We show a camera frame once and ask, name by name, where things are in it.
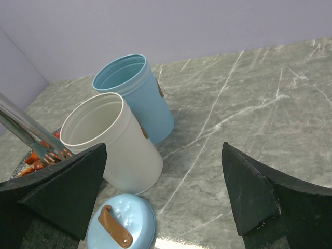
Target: lavender wall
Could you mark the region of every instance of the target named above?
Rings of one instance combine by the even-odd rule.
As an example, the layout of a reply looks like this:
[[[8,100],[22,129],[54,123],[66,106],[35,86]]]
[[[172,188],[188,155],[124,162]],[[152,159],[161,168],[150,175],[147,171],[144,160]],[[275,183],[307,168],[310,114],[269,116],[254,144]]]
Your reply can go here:
[[[49,81],[332,36],[331,0],[7,0],[0,24]]]
[[[0,92],[25,109],[47,84],[44,77],[0,29]],[[4,130],[0,124],[0,134]]]

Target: marble countertop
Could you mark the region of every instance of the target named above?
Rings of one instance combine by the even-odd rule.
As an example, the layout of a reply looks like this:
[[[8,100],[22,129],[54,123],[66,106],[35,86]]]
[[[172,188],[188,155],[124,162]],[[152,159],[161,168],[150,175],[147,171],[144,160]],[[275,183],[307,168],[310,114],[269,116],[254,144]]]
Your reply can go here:
[[[224,141],[286,174],[332,186],[331,45],[324,38],[153,67],[176,120],[157,146],[160,179],[141,195],[157,217],[156,249],[244,248],[223,176]],[[97,94],[92,80],[51,83],[27,113],[56,130]],[[29,149],[9,132],[0,144],[5,181]],[[104,182],[94,210],[116,194]]]

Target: white plastic container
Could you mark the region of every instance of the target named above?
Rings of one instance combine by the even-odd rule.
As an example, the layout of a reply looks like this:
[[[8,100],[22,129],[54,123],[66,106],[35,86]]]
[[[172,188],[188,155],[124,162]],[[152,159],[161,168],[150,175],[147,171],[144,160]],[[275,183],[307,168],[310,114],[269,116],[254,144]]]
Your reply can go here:
[[[103,93],[80,104],[65,120],[60,140],[73,153],[105,143],[103,177],[123,193],[148,190],[162,171],[160,154],[117,93]]]

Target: blue canister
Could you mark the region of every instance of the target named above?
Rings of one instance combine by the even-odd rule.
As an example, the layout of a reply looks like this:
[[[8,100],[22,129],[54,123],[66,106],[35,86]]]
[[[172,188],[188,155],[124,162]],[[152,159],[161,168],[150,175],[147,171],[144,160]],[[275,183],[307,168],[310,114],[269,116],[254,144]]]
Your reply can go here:
[[[131,54],[111,62],[95,76],[93,87],[120,94],[153,144],[173,130],[174,117],[145,56]]]
[[[92,218],[88,249],[149,249],[155,230],[150,205],[138,196],[121,194],[106,201]]]

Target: brown leather tab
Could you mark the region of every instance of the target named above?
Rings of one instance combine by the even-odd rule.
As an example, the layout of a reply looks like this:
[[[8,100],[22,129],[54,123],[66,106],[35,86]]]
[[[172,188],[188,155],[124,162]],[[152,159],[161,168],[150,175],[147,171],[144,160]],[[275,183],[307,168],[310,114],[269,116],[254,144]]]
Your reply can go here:
[[[98,221],[122,248],[128,248],[133,243],[133,237],[113,216],[111,216],[109,213],[111,208],[110,205],[103,206]]]
[[[137,119],[137,121],[140,124],[140,127],[141,127],[141,130],[143,132],[143,135],[145,136],[146,139],[148,139],[149,138],[149,134],[147,134],[147,132],[145,131],[144,127],[141,125],[141,122],[139,121],[139,119],[138,118],[136,118],[136,119]]]
[[[158,83],[157,78],[156,78],[156,82],[157,82],[157,85],[158,85],[158,90],[159,90],[159,94],[160,94],[160,96],[164,97],[164,93],[161,91],[161,88],[160,88],[160,85],[159,85],[159,83]]]

